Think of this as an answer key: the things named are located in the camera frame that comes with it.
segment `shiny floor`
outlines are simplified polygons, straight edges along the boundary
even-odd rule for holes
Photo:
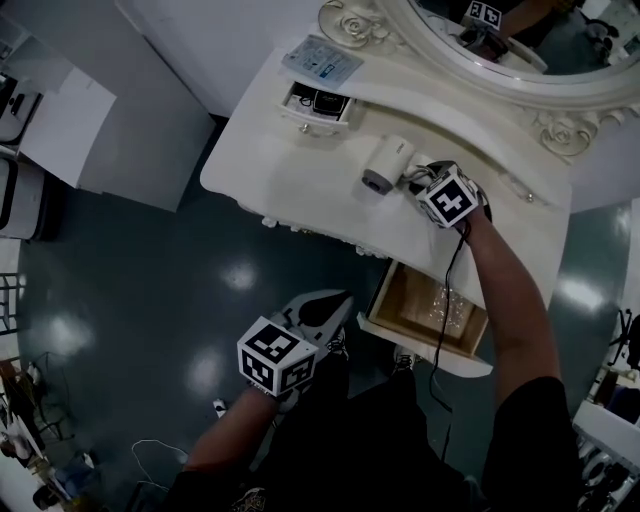
[[[320,288],[349,289],[356,311],[364,310],[385,265],[333,239],[268,229],[229,198],[202,190],[198,176],[196,169],[177,214],[69,190],[57,239],[22,246],[22,357],[53,354],[47,380],[68,401],[75,444],[96,454],[113,510],[124,509],[145,479],[130,450],[135,441],[160,439],[188,451],[215,420],[212,400],[231,401],[244,389],[235,342],[259,315]],[[571,218],[550,311],[572,411],[611,337],[629,218],[629,204]],[[393,347],[362,334],[353,320],[348,343],[355,394],[385,378]],[[492,359],[489,339],[479,356]],[[427,363],[416,368],[419,402],[439,450],[449,417],[428,397],[429,370]],[[480,477],[493,377],[438,379],[455,407],[448,461]],[[410,440],[398,443],[410,449]],[[156,445],[137,453],[154,480],[170,485],[180,468],[176,453]]]

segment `white vanity table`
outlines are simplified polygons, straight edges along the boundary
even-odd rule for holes
[[[394,2],[379,0],[355,11],[345,7],[345,16],[351,18],[338,20],[341,26],[346,21],[354,30],[369,30],[371,43],[357,50],[364,64],[335,91],[360,100],[351,113],[350,130],[318,136],[313,126],[282,115],[278,105],[294,81],[323,87],[281,65],[293,46],[278,49],[234,111],[203,168],[202,185],[272,221],[344,240],[443,282],[459,235],[431,224],[401,191],[383,197],[361,183],[363,166],[380,138],[399,135],[433,160],[456,161],[482,186],[491,202],[494,225],[548,304],[568,225],[570,156],[589,146],[600,116],[614,110],[533,110],[528,101],[499,98],[499,87],[491,90],[489,84],[482,89],[468,83],[466,68],[455,76],[435,59],[425,58],[428,55],[422,50],[428,40],[411,44],[406,37],[413,35],[410,27],[405,31],[394,23],[397,19],[385,18],[382,12],[395,9]],[[536,97],[534,89],[540,87],[527,87],[521,78],[511,82],[514,97]],[[553,103],[540,96],[540,104],[545,102]],[[469,251],[461,253],[452,289],[484,307]],[[365,330],[433,360],[433,345],[417,343],[364,315],[359,320]],[[440,364],[466,377],[491,371],[472,353],[461,355],[445,346]]]

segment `ornate mirror frame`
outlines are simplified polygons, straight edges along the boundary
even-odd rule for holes
[[[516,107],[519,124],[567,163],[596,138],[603,120],[640,116],[640,54],[617,66],[581,75],[536,75],[506,68],[456,49],[418,15],[409,0],[344,0],[357,16],[385,27],[386,37],[406,44],[454,80]]]

